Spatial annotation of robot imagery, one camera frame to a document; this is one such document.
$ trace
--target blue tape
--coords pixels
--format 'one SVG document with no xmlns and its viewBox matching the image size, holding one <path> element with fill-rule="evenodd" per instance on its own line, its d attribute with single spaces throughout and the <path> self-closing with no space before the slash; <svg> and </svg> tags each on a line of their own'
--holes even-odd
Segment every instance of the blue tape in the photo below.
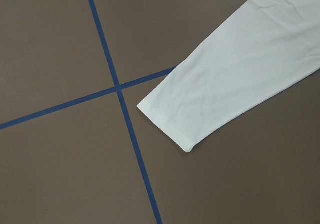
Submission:
<svg viewBox="0 0 320 224">
<path fill-rule="evenodd" d="M 27 121 L 30 121 L 32 119 L 36 119 L 36 118 L 48 115 L 50 113 L 54 113 L 54 112 L 60 111 L 62 109 L 66 109 L 66 108 L 78 105 L 80 103 L 84 103 L 84 102 L 87 102 L 87 101 L 90 101 L 90 100 L 93 100 L 93 99 L 96 99 L 96 98 L 100 98 L 102 96 L 105 96 L 105 95 L 108 95 L 108 94 L 114 93 L 114 92 L 116 92 L 116 88 L 112 87 L 112 88 L 109 88 L 109 89 L 106 89 L 106 90 L 102 90 L 102 91 L 99 91 L 99 92 L 96 92 L 96 93 L 93 93 L 93 94 L 90 94 L 90 95 L 86 95 L 84 97 L 81 97 L 81 98 L 78 98 L 78 99 L 75 99 L 75 100 L 72 100 L 72 101 L 68 101 L 66 103 L 63 103 L 63 104 L 60 104 L 60 105 L 56 105 L 54 107 L 51 107 L 51 108 L 48 108 L 48 109 L 45 109 L 45 110 L 42 110 L 42 111 L 38 111 L 36 113 L 30 114 L 30 115 L 26 115 L 26 116 L 23 116 L 21 118 L 18 118 L 18 119 L 15 119 L 15 120 L 0 124 L 0 130 L 15 126 L 15 125 L 27 122 Z"/>
<path fill-rule="evenodd" d="M 166 75 L 170 74 L 175 68 L 176 67 L 172 67 L 172 68 L 169 68 L 169 69 L 166 69 L 166 70 L 162 70 L 162 71 L 159 71 L 157 73 L 154 73 L 154 74 L 151 74 L 151 75 L 147 75 L 145 77 L 141 77 L 139 79 L 132 80 L 132 81 L 129 81 L 127 83 L 121 84 L 121 89 L 130 88 L 130 87 L 139 85 L 141 83 L 145 83 L 145 82 L 154 80 L 156 78 L 160 78 L 160 77 L 166 76 Z"/>
<path fill-rule="evenodd" d="M 131 142 L 132 142 L 132 145 L 133 145 L 133 149 L 134 149 L 134 152 L 135 152 L 138 164 L 139 164 L 139 168 L 140 168 L 140 171 L 141 171 L 141 174 L 142 174 L 142 178 L 143 178 L 143 181 L 144 181 L 144 185 L 145 185 L 146 191 L 147 191 L 148 196 L 149 196 L 149 200 L 150 200 L 150 203 L 151 203 L 151 206 L 152 206 L 152 210 L 153 210 L 156 222 L 158 224 L 162 224 L 163 222 L 162 222 L 162 219 L 161 219 L 161 216 L 160 216 L 160 212 L 159 212 L 159 209 L 158 209 L 156 198 L 155 198 L 153 189 L 151 187 L 151 183 L 150 183 L 150 179 L 148 177 L 147 169 L 146 169 L 146 166 L 145 166 L 145 163 L 144 163 L 144 160 L 143 160 L 140 148 L 139 148 L 139 144 L 138 144 L 138 141 L 137 141 L 135 130 L 134 130 L 134 127 L 132 125 L 132 121 L 131 121 L 131 118 L 130 118 L 130 115 L 129 115 L 129 111 L 128 111 L 128 107 L 127 107 L 124 95 L 122 93 L 122 88 L 121 88 L 121 85 L 119 83 L 117 72 L 116 72 L 116 69 L 115 69 L 111 54 L 110 54 L 110 50 L 109 50 L 109 47 L 108 47 L 108 44 L 107 44 L 107 40 L 106 40 L 104 31 L 103 31 L 103 28 L 102 28 L 102 25 L 101 25 L 101 22 L 100 22 L 100 18 L 99 18 L 98 12 L 97 12 L 97 8 L 96 8 L 94 0 L 88 0 L 88 1 L 89 1 L 89 4 L 90 4 L 90 8 L 91 8 L 91 11 L 92 11 L 92 15 L 93 15 L 93 18 L 94 18 L 96 29 L 97 29 L 97 31 L 99 33 L 99 37 L 100 37 L 100 40 L 101 40 L 101 44 L 102 44 L 102 48 L 103 48 L 103 51 L 104 51 L 104 54 L 105 54 L 105 58 L 106 58 L 106 60 L 108 62 L 108 65 L 109 65 L 109 69 L 110 69 L 111 76 L 112 76 L 112 79 L 113 79 L 113 82 L 114 82 L 116 93 L 117 93 L 118 98 L 119 98 L 119 102 L 120 102 L 120 105 L 121 105 L 121 109 L 122 109 L 122 112 L 123 112 L 125 123 L 126 123 L 126 126 L 128 128 L 129 134 L 130 134 L 130 138 L 131 138 Z"/>
</svg>

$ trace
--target white sleeve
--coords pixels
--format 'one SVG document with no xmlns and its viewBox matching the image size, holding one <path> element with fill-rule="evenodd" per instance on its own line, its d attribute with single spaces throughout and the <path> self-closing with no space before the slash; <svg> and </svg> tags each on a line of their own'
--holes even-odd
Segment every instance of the white sleeve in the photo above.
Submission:
<svg viewBox="0 0 320 224">
<path fill-rule="evenodd" d="M 248 0 L 138 108 L 185 152 L 320 69 L 320 0 Z"/>
</svg>

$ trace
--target brown floor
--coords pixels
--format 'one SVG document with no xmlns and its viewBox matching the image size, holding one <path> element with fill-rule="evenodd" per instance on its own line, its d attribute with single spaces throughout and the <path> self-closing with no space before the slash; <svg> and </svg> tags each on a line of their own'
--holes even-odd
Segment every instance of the brown floor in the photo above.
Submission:
<svg viewBox="0 0 320 224">
<path fill-rule="evenodd" d="M 94 0 L 121 84 L 246 0 Z M 0 0 L 0 125 L 114 86 L 88 0 Z M 320 223 L 320 72 L 183 152 L 123 90 L 164 224 Z M 0 223 L 157 223 L 116 93 L 0 130 Z"/>
</svg>

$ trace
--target white cloth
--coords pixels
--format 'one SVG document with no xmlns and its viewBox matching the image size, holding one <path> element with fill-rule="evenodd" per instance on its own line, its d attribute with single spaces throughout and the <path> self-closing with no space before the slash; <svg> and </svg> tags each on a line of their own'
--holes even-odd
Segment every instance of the white cloth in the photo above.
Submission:
<svg viewBox="0 0 320 224">
<path fill-rule="evenodd" d="M 185 152 L 320 69 L 320 0 L 248 0 L 138 108 Z"/>
</svg>

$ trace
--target white fabric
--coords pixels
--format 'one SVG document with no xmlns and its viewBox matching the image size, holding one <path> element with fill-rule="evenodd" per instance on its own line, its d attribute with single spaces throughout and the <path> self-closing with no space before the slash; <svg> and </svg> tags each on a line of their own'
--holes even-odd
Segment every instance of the white fabric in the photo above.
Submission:
<svg viewBox="0 0 320 224">
<path fill-rule="evenodd" d="M 320 0 L 248 0 L 138 108 L 185 152 L 320 69 Z"/>
</svg>

